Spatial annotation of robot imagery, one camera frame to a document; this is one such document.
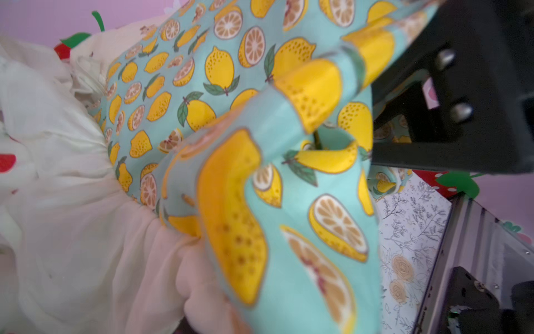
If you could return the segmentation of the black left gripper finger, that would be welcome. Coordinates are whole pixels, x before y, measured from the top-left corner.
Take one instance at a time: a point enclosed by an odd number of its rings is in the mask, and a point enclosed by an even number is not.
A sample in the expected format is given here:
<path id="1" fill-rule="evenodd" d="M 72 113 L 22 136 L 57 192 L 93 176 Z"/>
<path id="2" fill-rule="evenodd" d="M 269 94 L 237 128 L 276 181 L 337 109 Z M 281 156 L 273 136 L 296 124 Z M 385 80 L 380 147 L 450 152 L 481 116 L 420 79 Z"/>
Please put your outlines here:
<path id="1" fill-rule="evenodd" d="M 410 143 L 377 143 L 381 166 L 489 174 L 533 170 L 532 1 L 447 1 L 408 50 L 373 83 L 374 102 L 416 73 L 421 84 L 389 101 L 375 127 L 406 118 Z"/>

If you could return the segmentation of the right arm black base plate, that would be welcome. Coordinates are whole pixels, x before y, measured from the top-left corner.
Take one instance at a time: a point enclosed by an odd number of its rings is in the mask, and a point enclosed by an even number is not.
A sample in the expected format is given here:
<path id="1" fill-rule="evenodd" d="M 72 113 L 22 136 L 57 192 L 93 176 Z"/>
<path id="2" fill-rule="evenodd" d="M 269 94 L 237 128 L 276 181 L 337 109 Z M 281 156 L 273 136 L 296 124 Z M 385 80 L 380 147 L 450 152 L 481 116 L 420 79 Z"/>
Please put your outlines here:
<path id="1" fill-rule="evenodd" d="M 438 333 L 532 333 L 533 282 L 514 285 L 512 306 L 501 307 L 481 281 L 462 267 L 453 269 Z"/>

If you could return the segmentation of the strawberry print pillow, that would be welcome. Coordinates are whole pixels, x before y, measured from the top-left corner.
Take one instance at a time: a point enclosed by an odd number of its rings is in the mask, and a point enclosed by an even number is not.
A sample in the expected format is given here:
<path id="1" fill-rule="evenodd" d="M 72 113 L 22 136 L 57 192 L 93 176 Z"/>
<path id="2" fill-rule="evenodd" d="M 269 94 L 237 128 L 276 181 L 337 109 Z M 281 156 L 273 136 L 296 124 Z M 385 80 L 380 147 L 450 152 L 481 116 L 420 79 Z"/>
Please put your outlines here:
<path id="1" fill-rule="evenodd" d="M 249 333 L 201 241 L 126 195 L 55 52 L 1 38 L 1 246 L 42 333 Z"/>

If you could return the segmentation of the lemon print pillow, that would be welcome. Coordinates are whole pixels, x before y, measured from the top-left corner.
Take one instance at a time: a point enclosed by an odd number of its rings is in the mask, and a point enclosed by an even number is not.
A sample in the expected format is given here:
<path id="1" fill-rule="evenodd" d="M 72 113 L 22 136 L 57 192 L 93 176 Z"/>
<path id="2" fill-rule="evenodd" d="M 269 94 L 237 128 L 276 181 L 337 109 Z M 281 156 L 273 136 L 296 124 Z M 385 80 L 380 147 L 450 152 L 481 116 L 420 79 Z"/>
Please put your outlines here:
<path id="1" fill-rule="evenodd" d="M 123 190 L 200 238 L 256 333 L 378 333 L 372 83 L 438 1 L 184 1 L 89 108 Z"/>

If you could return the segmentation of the cream bear print pillow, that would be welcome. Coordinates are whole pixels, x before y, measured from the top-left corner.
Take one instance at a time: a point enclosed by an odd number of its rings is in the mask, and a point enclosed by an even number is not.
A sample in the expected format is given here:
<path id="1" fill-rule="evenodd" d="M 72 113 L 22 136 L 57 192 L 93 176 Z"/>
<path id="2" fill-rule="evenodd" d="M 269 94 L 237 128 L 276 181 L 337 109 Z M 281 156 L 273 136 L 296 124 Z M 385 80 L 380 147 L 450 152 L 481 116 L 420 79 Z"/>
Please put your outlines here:
<path id="1" fill-rule="evenodd" d="M 100 79 L 105 80 L 108 68 L 114 61 L 140 43 L 148 35 L 147 31 L 159 28 L 168 18 L 168 15 L 161 15 L 96 33 L 70 51 L 69 63 L 73 68 L 83 68 L 94 76 L 98 70 Z"/>

